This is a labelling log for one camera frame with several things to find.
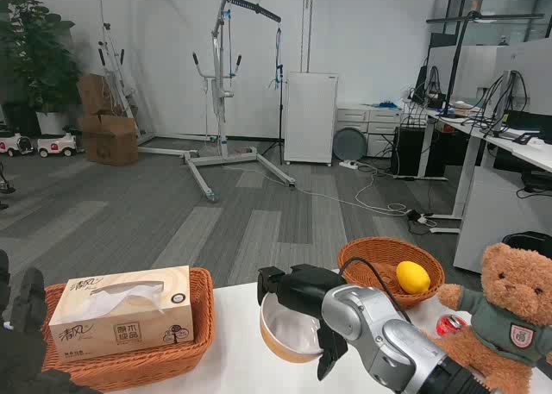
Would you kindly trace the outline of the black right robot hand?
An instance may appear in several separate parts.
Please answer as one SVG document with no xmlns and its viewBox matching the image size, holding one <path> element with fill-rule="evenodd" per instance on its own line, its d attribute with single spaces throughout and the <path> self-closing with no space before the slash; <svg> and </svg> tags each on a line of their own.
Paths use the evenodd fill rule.
<svg viewBox="0 0 552 394">
<path fill-rule="evenodd" d="M 317 378 L 322 381 L 336 362 L 348 351 L 348 343 L 323 319 L 322 307 L 326 294 L 347 281 L 331 270 L 301 264 L 285 273 L 275 266 L 263 267 L 257 279 L 257 301 L 261 305 L 267 294 L 273 294 L 278 302 L 291 311 L 316 318 L 318 345 L 322 357 L 318 361 Z"/>
</svg>

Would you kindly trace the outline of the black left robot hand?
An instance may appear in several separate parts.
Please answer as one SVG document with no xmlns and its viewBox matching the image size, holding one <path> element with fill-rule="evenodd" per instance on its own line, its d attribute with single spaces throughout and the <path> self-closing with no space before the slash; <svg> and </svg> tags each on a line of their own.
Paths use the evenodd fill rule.
<svg viewBox="0 0 552 394">
<path fill-rule="evenodd" d="M 47 316 L 44 278 L 30 267 L 24 275 L 9 321 L 1 321 L 2 393 L 94 393 L 77 385 L 68 372 L 42 370 L 47 353 L 42 326 Z"/>
</svg>

